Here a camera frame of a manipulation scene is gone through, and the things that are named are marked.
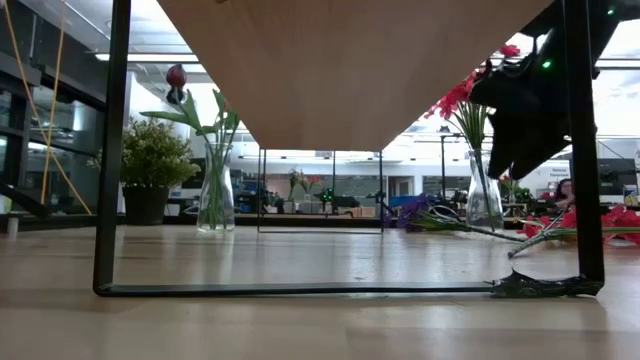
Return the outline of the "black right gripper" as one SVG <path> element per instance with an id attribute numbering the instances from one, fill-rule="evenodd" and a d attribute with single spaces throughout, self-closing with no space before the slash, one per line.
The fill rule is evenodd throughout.
<path id="1" fill-rule="evenodd" d="M 513 162 L 512 177 L 522 179 L 570 144 L 558 102 L 541 96 L 539 86 L 531 84 L 536 53 L 514 61 L 518 54 L 518 50 L 505 50 L 492 71 L 491 178 L 499 178 Z M 511 150 L 517 150 L 514 161 Z"/>

